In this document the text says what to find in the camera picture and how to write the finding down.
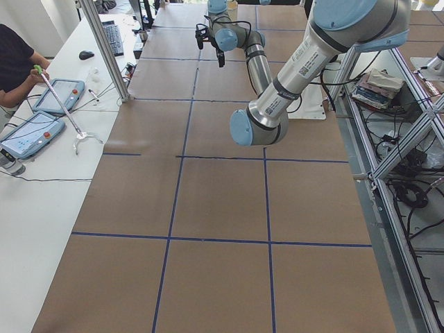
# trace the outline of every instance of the keyboard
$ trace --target keyboard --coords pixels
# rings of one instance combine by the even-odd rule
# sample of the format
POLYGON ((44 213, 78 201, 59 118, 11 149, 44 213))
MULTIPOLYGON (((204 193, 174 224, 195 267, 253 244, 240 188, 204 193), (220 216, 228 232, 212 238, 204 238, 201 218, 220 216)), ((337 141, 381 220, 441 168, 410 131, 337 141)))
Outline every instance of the keyboard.
POLYGON ((102 22, 102 26, 114 56, 122 56, 123 43, 120 37, 119 27, 114 23, 114 21, 102 22))

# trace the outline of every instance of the white table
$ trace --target white table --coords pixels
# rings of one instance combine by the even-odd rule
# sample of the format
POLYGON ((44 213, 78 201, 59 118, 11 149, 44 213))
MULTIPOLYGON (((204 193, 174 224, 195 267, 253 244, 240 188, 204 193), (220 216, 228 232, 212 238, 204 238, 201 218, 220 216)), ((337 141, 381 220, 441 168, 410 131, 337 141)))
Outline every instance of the white table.
MULTIPOLYGON (((113 19, 119 25, 125 49, 125 55, 116 57, 119 68, 123 69, 127 62, 135 64, 135 36, 131 29, 138 24, 129 15, 101 15, 101 19, 113 19)), ((86 19, 79 23, 48 72, 51 78, 85 81, 86 92, 76 107, 92 99, 88 89, 101 92, 111 83, 86 19), (93 51, 95 56, 79 60, 82 50, 93 51), (93 76, 90 75, 92 71, 96 72, 93 76)), ((35 87, 30 95, 40 94, 44 89, 44 85, 35 87)), ((72 116, 82 130, 94 132, 106 142, 120 104, 119 95, 113 89, 102 96, 99 103, 90 103, 72 116)), ((24 119, 32 115, 26 102, 16 115, 24 119)), ((63 120, 67 124, 65 131, 33 159, 24 162, 23 177, 92 178, 103 145, 95 139, 87 139, 79 144, 76 156, 73 150, 76 131, 66 117, 63 120)), ((13 117, 10 122, 19 124, 22 121, 13 117)), ((11 130, 5 128, 0 137, 11 130)), ((0 332, 32 330, 89 184, 90 181, 26 182, 0 174, 0 332)))

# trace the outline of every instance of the black shirt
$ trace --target black shirt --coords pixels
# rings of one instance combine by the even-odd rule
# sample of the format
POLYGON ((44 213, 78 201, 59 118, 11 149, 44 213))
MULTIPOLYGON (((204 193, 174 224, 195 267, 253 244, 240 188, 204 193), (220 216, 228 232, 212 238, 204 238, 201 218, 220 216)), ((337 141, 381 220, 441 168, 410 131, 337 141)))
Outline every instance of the black shirt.
POLYGON ((13 30, 0 24, 0 90, 9 92, 21 85, 33 68, 34 50, 13 30))

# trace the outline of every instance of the stack of folded cloth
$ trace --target stack of folded cloth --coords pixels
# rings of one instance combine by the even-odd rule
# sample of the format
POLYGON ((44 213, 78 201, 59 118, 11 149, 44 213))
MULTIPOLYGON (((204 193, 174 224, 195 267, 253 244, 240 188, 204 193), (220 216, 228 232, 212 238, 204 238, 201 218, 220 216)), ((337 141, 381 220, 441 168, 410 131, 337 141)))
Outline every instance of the stack of folded cloth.
POLYGON ((352 98, 378 110, 387 109, 403 84, 400 78, 372 69, 356 84, 352 98))

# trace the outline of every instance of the black mouse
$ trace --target black mouse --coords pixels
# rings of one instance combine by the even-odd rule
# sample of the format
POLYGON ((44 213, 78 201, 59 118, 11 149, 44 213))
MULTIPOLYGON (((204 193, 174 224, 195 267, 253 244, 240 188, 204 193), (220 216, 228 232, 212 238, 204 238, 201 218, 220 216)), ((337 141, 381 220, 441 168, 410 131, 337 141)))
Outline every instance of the black mouse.
POLYGON ((78 54, 78 58, 80 60, 86 60, 86 59, 89 59, 91 57, 94 57, 94 52, 93 51, 81 51, 78 54))

